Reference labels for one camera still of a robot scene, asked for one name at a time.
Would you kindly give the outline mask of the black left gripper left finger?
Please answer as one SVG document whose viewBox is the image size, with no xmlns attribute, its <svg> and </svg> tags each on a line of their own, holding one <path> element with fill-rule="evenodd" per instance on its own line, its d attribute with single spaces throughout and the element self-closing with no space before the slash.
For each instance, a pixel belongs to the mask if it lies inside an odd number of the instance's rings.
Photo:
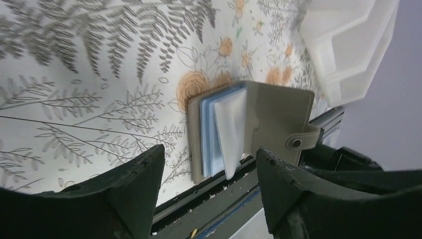
<svg viewBox="0 0 422 239">
<path fill-rule="evenodd" d="M 147 239 L 165 165 L 158 144 L 60 192 L 0 191 L 3 239 Z"/>
</svg>

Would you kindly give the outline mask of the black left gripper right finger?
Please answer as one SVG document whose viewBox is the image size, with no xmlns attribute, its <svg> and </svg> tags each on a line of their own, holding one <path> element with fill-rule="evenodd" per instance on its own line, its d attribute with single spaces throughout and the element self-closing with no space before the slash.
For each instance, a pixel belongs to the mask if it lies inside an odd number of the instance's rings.
<svg viewBox="0 0 422 239">
<path fill-rule="evenodd" d="M 326 171 L 293 166 L 265 148 L 256 166 L 276 239 L 419 239 L 422 172 Z"/>
</svg>

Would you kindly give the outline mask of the grey card holder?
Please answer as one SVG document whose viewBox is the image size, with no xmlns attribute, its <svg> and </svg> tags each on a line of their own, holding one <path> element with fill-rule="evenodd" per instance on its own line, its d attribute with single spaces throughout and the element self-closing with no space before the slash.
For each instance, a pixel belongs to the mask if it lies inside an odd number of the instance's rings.
<svg viewBox="0 0 422 239">
<path fill-rule="evenodd" d="M 238 84 L 245 84 L 247 87 L 242 155 L 254 155 L 260 147 L 265 147 L 296 166 L 300 162 L 301 152 L 315 147 L 318 141 L 320 128 L 309 122 L 315 97 L 312 91 L 239 81 L 201 93 L 188 102 L 188 139 L 192 180 L 195 184 L 212 177 L 205 175 L 202 162 L 199 101 L 205 96 Z"/>
</svg>

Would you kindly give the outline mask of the blue credit card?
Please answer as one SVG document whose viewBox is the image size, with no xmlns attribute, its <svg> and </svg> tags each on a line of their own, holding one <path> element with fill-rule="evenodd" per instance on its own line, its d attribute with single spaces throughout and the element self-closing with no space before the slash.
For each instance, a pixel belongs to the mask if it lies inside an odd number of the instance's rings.
<svg viewBox="0 0 422 239">
<path fill-rule="evenodd" d="M 201 153 L 206 176 L 231 179 L 244 150 L 247 87 L 231 86 L 200 99 Z"/>
</svg>

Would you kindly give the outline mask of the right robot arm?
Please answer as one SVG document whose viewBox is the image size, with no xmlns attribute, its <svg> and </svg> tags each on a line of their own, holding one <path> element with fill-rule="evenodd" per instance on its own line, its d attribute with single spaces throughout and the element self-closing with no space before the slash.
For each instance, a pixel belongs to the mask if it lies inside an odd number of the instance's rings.
<svg viewBox="0 0 422 239">
<path fill-rule="evenodd" d="M 348 147 L 333 148 L 318 143 L 301 154 L 300 166 L 327 171 L 382 171 L 368 156 Z"/>
</svg>

